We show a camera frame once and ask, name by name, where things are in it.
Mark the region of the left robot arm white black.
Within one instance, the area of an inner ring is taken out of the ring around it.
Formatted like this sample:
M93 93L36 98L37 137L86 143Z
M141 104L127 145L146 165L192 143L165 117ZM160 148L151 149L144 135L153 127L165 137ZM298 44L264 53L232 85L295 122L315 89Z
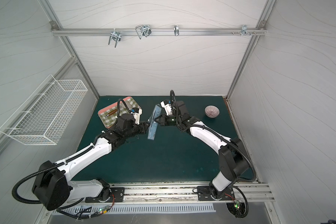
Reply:
M56 168L47 161L40 166L41 174L34 181L33 194L49 211L58 209L67 201L94 198L99 202L110 200L110 185L97 177L89 181L74 181L73 177L97 159L113 152L127 139L146 134L149 122L140 121L132 114L119 116L118 121L105 133L98 135L94 142L75 154L56 162Z

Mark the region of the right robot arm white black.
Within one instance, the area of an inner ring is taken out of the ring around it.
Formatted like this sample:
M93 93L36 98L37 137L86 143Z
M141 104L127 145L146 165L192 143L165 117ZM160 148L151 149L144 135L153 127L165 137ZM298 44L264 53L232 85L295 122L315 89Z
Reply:
M176 126L201 140L218 155L219 172L210 182L209 192L214 200L220 200L251 167L241 140L225 137L191 116L183 101L164 100L160 106L164 113L155 118L155 122L160 126Z

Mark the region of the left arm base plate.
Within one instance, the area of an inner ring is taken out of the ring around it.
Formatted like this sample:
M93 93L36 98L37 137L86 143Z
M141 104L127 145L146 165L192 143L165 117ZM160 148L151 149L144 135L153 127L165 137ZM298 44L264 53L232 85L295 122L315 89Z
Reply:
M125 188L123 187L111 187L110 189L104 189L103 193L100 193L97 197L87 197L86 203L112 203L123 202Z

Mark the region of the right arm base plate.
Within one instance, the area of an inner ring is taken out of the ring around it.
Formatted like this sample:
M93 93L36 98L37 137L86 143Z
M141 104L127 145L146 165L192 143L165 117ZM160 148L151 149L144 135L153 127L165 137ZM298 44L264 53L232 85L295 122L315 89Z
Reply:
M232 188L223 191L216 190L213 186L197 186L192 190L198 196L199 201L234 201L235 195Z

